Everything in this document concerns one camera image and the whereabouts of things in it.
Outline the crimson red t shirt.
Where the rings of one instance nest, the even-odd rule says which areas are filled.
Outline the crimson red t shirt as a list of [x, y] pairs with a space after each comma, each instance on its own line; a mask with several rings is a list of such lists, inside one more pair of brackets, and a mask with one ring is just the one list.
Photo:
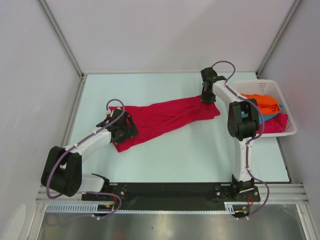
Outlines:
[[123, 143], [115, 144], [119, 153], [192, 122], [212, 120], [220, 115], [216, 105], [201, 102], [200, 95], [149, 106], [126, 105], [125, 110], [131, 114], [138, 135]]

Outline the white perforated plastic basket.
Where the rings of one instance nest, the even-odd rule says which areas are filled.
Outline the white perforated plastic basket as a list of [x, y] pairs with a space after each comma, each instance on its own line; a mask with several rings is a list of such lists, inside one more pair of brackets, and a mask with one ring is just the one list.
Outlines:
[[279, 133], [263, 133], [263, 138], [273, 138], [273, 137], [285, 137], [294, 135], [297, 133], [297, 126], [294, 121], [293, 115], [290, 111], [290, 108], [287, 104], [287, 101], [274, 80], [267, 79], [256, 79], [256, 80], [242, 80], [230, 84], [237, 92], [240, 94], [259, 94], [259, 95], [268, 95], [273, 97], [278, 101], [279, 104], [283, 105], [282, 114], [288, 115], [288, 120], [286, 122], [284, 132]]

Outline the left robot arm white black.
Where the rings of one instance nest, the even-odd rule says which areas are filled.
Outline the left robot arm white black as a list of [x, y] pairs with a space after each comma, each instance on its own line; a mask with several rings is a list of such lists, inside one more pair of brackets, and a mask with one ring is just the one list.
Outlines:
[[84, 139], [65, 147], [52, 147], [40, 180], [48, 198], [55, 198], [50, 194], [52, 190], [58, 193], [56, 198], [93, 192], [98, 199], [107, 199], [111, 193], [108, 179], [96, 173], [83, 173], [83, 163], [97, 150], [109, 144], [122, 144], [138, 135], [132, 114], [118, 107], [109, 109], [107, 118]]

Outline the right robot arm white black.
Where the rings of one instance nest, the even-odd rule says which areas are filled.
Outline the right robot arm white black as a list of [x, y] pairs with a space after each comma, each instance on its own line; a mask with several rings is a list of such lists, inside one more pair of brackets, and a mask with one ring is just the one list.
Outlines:
[[251, 174], [250, 163], [253, 141], [260, 129], [259, 108], [255, 99], [248, 99], [228, 86], [227, 78], [218, 75], [212, 67], [200, 71], [202, 78], [201, 101], [213, 104], [221, 99], [228, 111], [227, 130], [234, 141], [235, 167], [231, 175], [230, 187], [220, 188], [219, 198], [247, 199], [254, 192], [255, 178]]

